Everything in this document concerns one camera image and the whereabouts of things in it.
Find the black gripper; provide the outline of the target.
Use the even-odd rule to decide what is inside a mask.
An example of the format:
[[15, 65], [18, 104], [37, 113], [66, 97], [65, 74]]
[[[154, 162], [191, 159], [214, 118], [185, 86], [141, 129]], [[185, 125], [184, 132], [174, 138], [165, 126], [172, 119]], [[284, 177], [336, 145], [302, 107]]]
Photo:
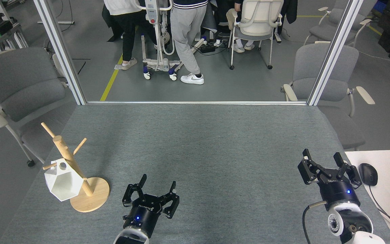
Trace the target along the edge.
[[312, 160], [309, 150], [304, 149], [302, 154], [304, 158], [299, 163], [298, 170], [305, 184], [310, 184], [310, 182], [314, 181], [317, 177], [321, 197], [323, 201], [326, 201], [326, 210], [330, 210], [331, 206], [337, 203], [351, 202], [358, 206], [361, 205], [354, 191], [354, 188], [358, 188], [362, 185], [359, 172], [355, 166], [345, 162], [339, 152], [334, 154], [334, 160], [339, 167], [336, 178], [340, 180], [346, 173], [349, 179], [346, 181], [327, 180], [325, 168]]
[[[122, 203], [128, 207], [132, 202], [131, 196], [136, 191], [139, 198], [133, 202], [130, 213], [124, 216], [123, 228], [131, 227], [141, 229], [144, 232], [153, 232], [158, 221], [158, 217], [163, 212], [168, 219], [171, 219], [179, 205], [179, 196], [176, 194], [176, 181], [172, 182], [169, 193], [159, 196], [154, 203], [152, 200], [145, 200], [142, 187], [147, 180], [147, 175], [143, 174], [139, 183], [128, 184], [124, 193]], [[169, 207], [163, 207], [172, 201]]]

